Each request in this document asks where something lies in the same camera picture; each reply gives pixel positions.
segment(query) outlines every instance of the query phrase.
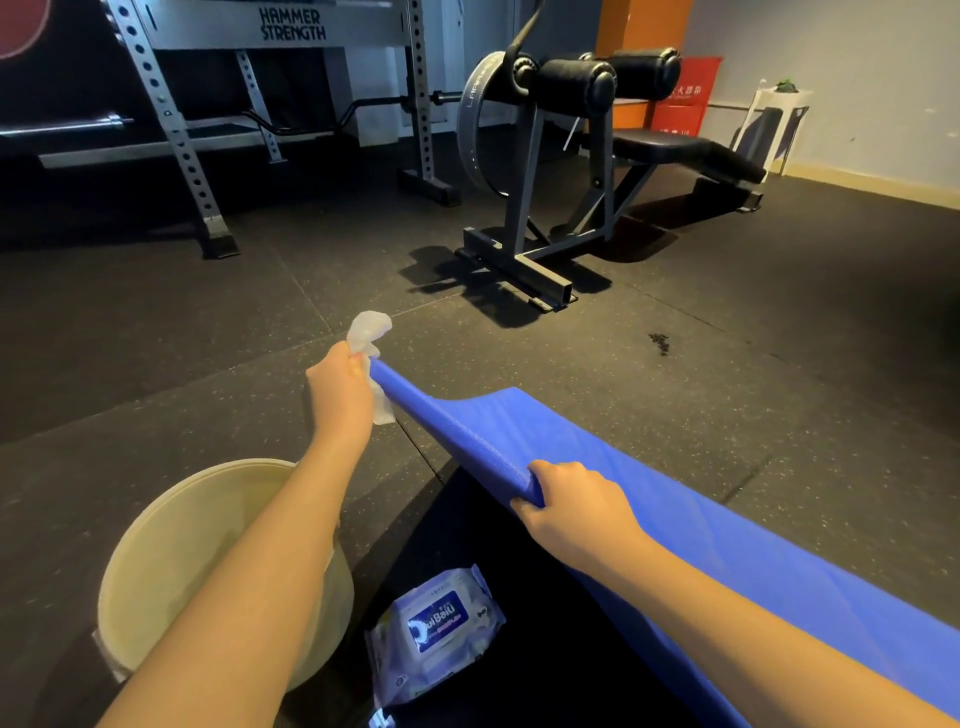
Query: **left hand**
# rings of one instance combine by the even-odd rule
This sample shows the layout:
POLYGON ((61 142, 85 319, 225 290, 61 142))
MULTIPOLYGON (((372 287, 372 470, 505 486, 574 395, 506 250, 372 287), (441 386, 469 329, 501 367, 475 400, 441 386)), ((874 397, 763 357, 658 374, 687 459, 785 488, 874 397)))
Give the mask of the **left hand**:
POLYGON ((348 449, 360 457, 373 428, 373 392, 363 356, 346 341, 334 344, 323 361, 306 371, 310 385, 314 443, 348 449))

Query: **black bench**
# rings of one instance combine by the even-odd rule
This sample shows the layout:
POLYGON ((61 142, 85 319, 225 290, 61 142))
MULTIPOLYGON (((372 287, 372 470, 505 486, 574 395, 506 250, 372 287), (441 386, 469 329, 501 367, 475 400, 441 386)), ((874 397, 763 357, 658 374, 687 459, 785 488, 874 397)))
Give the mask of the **black bench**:
POLYGON ((765 171, 722 144, 698 136, 613 130, 615 98, 659 101, 673 91, 681 63, 676 50, 618 52, 608 59, 584 54, 576 61, 537 63, 517 54, 530 25, 506 53, 480 62, 460 102, 457 143, 468 177, 507 198, 504 225, 464 229, 460 256, 496 271, 531 303, 558 310, 576 296, 571 281, 551 270, 547 259, 575 257, 594 241, 611 240, 613 226, 661 164, 681 164, 702 175, 689 198, 708 211, 705 216, 759 207, 755 185, 763 182, 765 171), (507 193, 496 189, 479 167, 477 129, 485 100, 518 106, 515 170, 507 193), (588 189, 568 221, 549 233, 530 219, 545 111, 586 118, 590 127, 589 134, 581 135, 589 151, 588 189), (622 162, 630 169, 614 187, 613 167, 622 162))
POLYGON ((684 136, 648 129, 613 133, 613 155, 636 164, 682 164, 702 175, 738 184, 760 184, 766 170, 732 149, 701 136, 684 136))

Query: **orange pillar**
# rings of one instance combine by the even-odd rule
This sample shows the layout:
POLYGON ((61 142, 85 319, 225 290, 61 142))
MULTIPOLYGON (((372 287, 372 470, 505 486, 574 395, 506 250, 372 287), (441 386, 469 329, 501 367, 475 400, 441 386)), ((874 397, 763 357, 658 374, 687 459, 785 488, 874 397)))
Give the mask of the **orange pillar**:
MULTIPOLYGON (((643 48, 680 48, 693 0, 604 0, 600 11, 596 53, 643 48)), ((647 125, 648 104, 628 102, 613 109, 615 129, 647 125)))

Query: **baseboard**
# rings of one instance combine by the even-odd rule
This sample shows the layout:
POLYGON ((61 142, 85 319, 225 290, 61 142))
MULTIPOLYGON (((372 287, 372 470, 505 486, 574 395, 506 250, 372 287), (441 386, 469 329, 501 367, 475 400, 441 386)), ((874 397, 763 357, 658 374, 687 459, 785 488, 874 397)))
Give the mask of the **baseboard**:
MULTIPOLYGON (((779 173, 782 168, 783 160, 776 159, 771 165, 770 171, 779 173)), ((846 169, 802 161, 791 161, 787 165, 786 175, 787 177, 800 177, 814 182, 836 184, 840 187, 858 189, 862 192, 874 192, 877 195, 886 195, 887 197, 898 197, 901 200, 911 200, 915 203, 960 209, 960 189, 950 187, 935 187, 932 184, 890 180, 886 177, 864 175, 846 169)))

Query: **blue mat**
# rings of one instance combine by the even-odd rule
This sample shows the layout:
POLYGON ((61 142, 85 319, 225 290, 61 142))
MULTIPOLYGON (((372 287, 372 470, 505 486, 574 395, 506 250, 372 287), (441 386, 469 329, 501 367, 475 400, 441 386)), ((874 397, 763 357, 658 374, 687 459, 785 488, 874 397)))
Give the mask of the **blue mat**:
MULTIPOLYGON (((371 375, 504 506, 517 496, 543 504, 526 468, 532 460, 578 460, 619 483, 637 522, 688 564, 960 719, 960 632, 952 627, 647 468, 516 388, 444 401, 380 361, 371 375)), ((748 725, 655 624, 576 575, 706 725, 748 725)))

